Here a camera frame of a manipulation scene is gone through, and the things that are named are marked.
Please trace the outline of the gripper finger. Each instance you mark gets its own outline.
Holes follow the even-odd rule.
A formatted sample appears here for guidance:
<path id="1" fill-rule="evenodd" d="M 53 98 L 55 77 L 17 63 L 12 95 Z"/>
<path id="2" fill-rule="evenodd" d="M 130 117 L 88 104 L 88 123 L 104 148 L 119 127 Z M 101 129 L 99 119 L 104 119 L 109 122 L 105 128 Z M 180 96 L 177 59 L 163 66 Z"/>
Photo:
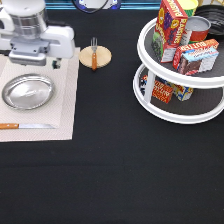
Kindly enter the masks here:
<path id="1" fill-rule="evenodd" d="M 53 69 L 59 69 L 61 67 L 61 58 L 56 58 L 55 60 L 52 61 L 52 68 Z"/>

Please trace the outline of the robot base white blue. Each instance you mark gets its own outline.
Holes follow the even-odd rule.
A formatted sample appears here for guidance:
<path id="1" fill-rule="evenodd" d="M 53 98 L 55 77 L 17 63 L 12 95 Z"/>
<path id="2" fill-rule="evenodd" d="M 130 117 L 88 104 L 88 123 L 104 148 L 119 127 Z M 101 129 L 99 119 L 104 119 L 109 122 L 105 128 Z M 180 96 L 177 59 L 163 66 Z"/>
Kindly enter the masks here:
<path id="1" fill-rule="evenodd" d="M 93 14 L 103 9 L 119 9 L 121 0 L 71 0 L 76 9 Z"/>

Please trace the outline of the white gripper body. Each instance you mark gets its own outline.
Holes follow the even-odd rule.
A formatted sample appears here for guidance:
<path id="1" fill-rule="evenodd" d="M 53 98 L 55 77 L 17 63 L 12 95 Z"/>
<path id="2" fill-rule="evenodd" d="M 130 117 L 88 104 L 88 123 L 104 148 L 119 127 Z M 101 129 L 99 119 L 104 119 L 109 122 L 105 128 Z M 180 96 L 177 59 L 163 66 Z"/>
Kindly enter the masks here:
<path id="1" fill-rule="evenodd" d="M 49 25 L 44 9 L 18 16 L 0 8 L 0 54 L 7 55 L 12 63 L 45 66 L 47 57 L 69 59 L 74 49 L 73 29 Z"/>

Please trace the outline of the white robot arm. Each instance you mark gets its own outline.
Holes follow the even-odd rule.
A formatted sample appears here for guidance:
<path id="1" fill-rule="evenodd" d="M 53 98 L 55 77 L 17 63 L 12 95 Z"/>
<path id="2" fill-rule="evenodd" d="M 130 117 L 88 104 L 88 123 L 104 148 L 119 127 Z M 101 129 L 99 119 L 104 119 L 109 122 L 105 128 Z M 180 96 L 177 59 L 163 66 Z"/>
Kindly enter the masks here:
<path id="1" fill-rule="evenodd" d="M 62 22 L 49 21 L 44 0 L 1 0 L 0 52 L 12 63 L 59 69 L 62 59 L 73 57 L 74 31 Z"/>

